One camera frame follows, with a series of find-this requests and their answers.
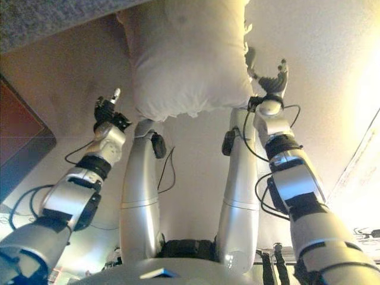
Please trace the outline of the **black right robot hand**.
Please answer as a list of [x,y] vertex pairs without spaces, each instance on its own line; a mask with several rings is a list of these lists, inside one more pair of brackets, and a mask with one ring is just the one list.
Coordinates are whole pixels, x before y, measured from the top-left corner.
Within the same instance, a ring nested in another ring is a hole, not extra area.
[[277,67],[278,74],[276,77],[265,77],[255,71],[255,58],[256,50],[253,47],[248,47],[248,51],[245,54],[245,62],[249,76],[255,80],[268,95],[275,95],[283,99],[289,77],[289,67],[286,59],[282,59]]

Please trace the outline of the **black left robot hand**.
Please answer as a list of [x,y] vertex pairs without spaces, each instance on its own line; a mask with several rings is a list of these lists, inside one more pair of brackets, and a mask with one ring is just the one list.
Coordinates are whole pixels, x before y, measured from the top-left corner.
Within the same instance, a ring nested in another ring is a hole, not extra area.
[[110,121],[113,118],[115,105],[121,95],[121,89],[116,88],[113,94],[107,99],[103,96],[97,98],[94,107],[94,117],[97,124]]

